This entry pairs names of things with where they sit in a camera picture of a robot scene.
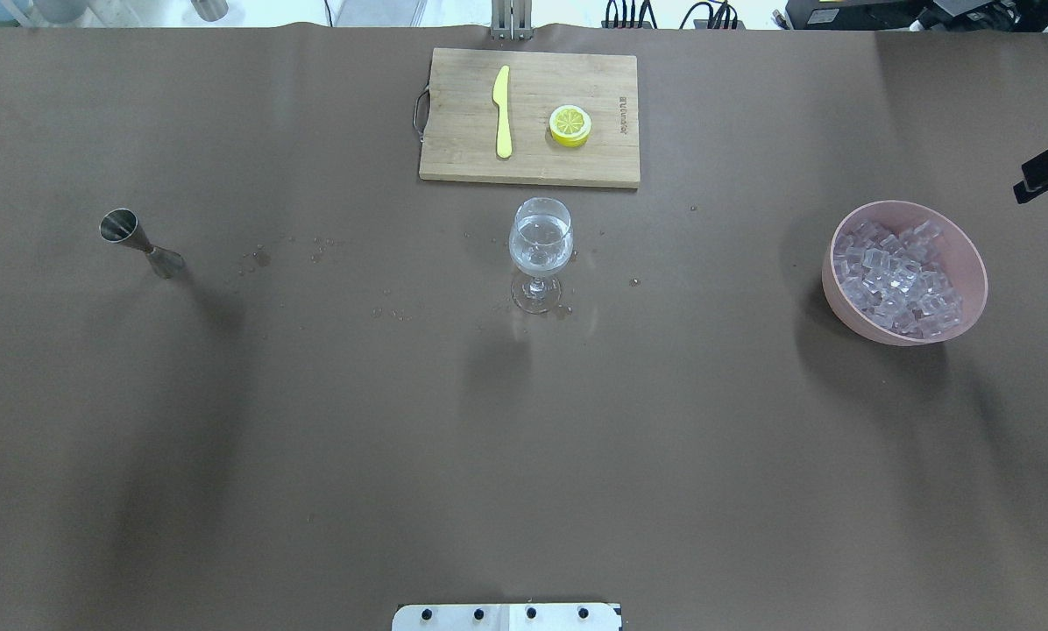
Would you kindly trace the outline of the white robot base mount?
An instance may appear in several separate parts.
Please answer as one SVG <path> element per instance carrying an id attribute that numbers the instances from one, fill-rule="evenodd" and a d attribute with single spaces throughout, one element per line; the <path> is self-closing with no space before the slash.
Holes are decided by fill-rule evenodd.
<path id="1" fill-rule="evenodd" d="M 392 630 L 624 630 L 619 604 L 539 602 L 409 604 Z"/>

